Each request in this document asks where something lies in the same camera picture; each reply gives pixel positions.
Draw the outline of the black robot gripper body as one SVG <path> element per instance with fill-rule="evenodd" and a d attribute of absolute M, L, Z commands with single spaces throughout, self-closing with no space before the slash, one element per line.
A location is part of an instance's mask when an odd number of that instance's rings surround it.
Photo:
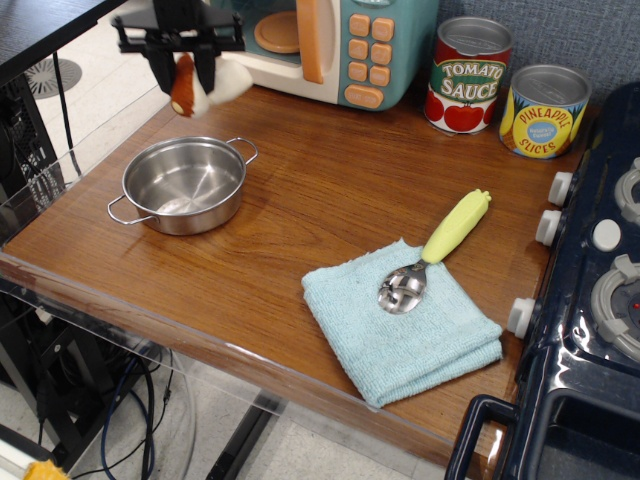
<path fill-rule="evenodd" d="M 123 53 L 243 51 L 244 20 L 239 13 L 203 1 L 153 1 L 113 17 Z"/>

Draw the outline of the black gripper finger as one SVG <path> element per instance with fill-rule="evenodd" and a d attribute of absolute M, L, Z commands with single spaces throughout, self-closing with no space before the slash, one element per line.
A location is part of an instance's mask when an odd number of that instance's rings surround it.
<path fill-rule="evenodd" d="M 198 79 L 206 93 L 215 88 L 216 58 L 219 51 L 213 44 L 205 44 L 195 50 L 195 66 Z"/>
<path fill-rule="evenodd" d="M 147 46 L 145 55 L 161 91 L 170 94 L 176 78 L 176 63 L 173 53 Z"/>

